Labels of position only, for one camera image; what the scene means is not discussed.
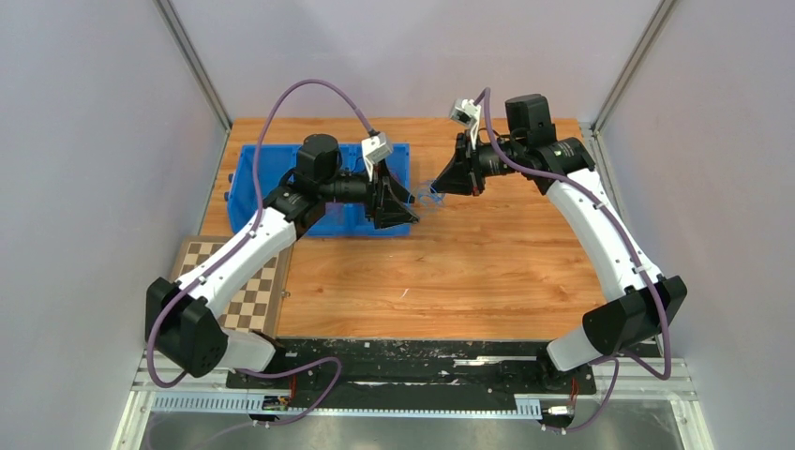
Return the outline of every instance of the wooden tabletop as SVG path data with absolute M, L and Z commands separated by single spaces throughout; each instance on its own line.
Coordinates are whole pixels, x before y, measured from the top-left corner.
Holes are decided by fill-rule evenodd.
M 576 120 L 555 123 L 559 139 L 581 139 Z M 392 142 L 411 145 L 412 188 L 439 174 L 460 131 L 435 118 L 372 124 Z M 234 122 L 202 234 L 232 235 L 223 199 L 228 175 L 262 125 Z M 494 125 L 506 131 L 503 120 Z M 355 119 L 277 119 L 265 141 L 300 143 L 313 133 L 341 143 L 365 137 Z M 408 237 L 301 239 L 287 290 L 279 336 L 552 339 L 604 303 L 563 216 L 518 174 L 488 178 L 477 198 L 448 195 L 444 208 L 423 215 Z

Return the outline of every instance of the cable connector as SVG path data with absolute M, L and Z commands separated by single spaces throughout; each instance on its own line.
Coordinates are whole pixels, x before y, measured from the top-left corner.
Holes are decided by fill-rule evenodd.
M 550 406 L 544 413 L 549 415 L 574 415 L 574 408 L 571 405 Z
M 480 110 L 481 106 L 475 105 L 474 100 L 459 98 L 453 103 L 453 108 L 450 110 L 450 119 L 466 128 L 472 128 L 480 122 Z
M 392 150 L 392 141 L 383 131 L 362 140 L 362 160 L 365 162 L 370 181 L 372 181 L 373 167 L 392 155 Z

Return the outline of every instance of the blue plastic bin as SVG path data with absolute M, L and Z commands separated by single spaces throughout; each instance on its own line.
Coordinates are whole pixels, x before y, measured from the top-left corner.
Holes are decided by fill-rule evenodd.
M 260 187 L 262 195 L 267 196 L 278 185 L 278 180 L 290 168 L 295 166 L 295 156 L 300 144 L 267 144 L 260 151 Z M 339 145 L 342 153 L 342 167 L 351 171 L 362 171 L 365 163 L 362 160 L 362 146 L 358 143 L 343 143 Z M 394 144 L 394 151 L 386 159 L 389 171 L 401 185 L 409 188 L 409 145 L 407 143 Z M 237 169 L 232 179 L 232 189 L 227 201 L 227 213 L 232 225 L 232 231 L 239 232 L 253 216 L 257 209 L 254 198 L 254 183 L 251 179 L 251 165 L 254 160 L 254 145 L 244 145 L 237 161 Z M 307 232 L 307 236 L 336 237 L 336 236 L 407 236 L 411 225 L 397 225 L 396 227 L 376 230 L 372 222 L 365 219 L 365 208 L 359 203 L 327 203 L 325 216 L 318 220 Z

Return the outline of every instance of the white wall panel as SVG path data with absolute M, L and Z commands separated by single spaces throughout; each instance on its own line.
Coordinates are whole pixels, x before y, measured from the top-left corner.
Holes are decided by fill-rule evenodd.
M 106 449 L 224 132 L 150 1 L 0 7 L 0 440 Z
M 173 0 L 233 117 L 262 116 L 303 78 L 336 83 L 372 116 L 443 116 L 490 85 L 539 92 L 593 120 L 656 0 Z M 285 116 L 344 116 L 320 87 Z M 503 108 L 495 113 L 504 115 Z
M 689 294 L 673 327 L 715 448 L 792 448 L 795 4 L 686 0 L 604 137 L 639 243 Z

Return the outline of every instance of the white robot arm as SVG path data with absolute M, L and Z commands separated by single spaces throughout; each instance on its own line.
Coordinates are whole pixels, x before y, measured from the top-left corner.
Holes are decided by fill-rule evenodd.
M 201 277 L 206 267 L 228 254 L 240 241 L 249 238 L 253 224 L 254 217 L 207 261 L 178 278 L 177 283 L 187 286 L 194 279 Z M 264 209 L 256 236 L 234 253 L 210 277 L 205 278 L 202 284 L 188 291 L 187 295 L 192 298 L 206 299 L 205 306 L 212 311 L 213 317 L 217 319 L 223 314 L 240 287 L 245 285 L 271 258 L 277 256 L 284 248 L 291 246 L 296 238 L 295 226 L 285 219 L 284 214 L 274 208 Z M 272 343 L 265 337 L 228 328 L 221 328 L 221 330 L 229 339 L 226 352 L 217 363 L 217 367 L 247 368 L 259 372 L 271 362 L 276 351 Z
M 262 371 L 277 353 L 276 342 L 221 328 L 218 317 L 241 286 L 325 214 L 326 203 L 362 203 L 377 229 L 415 223 L 419 218 L 404 203 L 413 203 L 414 197 L 383 161 L 390 153 L 384 149 L 388 139 L 378 133 L 366 141 L 370 171 L 348 172 L 339 167 L 336 139 L 307 137 L 296 166 L 240 232 L 175 282 L 153 282 L 146 291 L 146 335 L 154 331 L 155 348 L 195 378 L 217 367 Z
M 479 196 L 486 187 L 487 177 L 516 172 L 500 159 L 492 146 L 494 142 L 479 142 L 472 136 L 472 127 L 477 126 L 473 115 L 479 113 L 472 109 L 474 103 L 474 100 L 454 103 L 450 117 L 468 130 L 458 134 L 453 159 L 432 185 L 436 192 Z M 540 355 L 553 366 L 549 372 L 578 368 L 659 333 L 659 316 L 639 272 L 645 271 L 654 282 L 669 322 L 687 294 L 682 279 L 666 278 L 618 219 L 618 225 L 637 252 L 640 266 L 635 267 L 622 237 L 601 210 L 607 208 L 618 217 L 591 156 L 576 138 L 558 141 L 545 97 L 533 94 L 511 98 L 505 101 L 505 111 L 510 135 L 499 137 L 496 144 L 518 165 L 536 173 L 556 175 L 524 176 L 535 182 L 542 195 L 549 196 L 574 230 L 607 300 L 605 305 L 586 313 L 581 326 L 549 343 L 546 352 Z M 462 116 L 471 120 L 460 120 Z M 584 186 L 598 203 L 570 184 L 558 181 L 563 177 Z

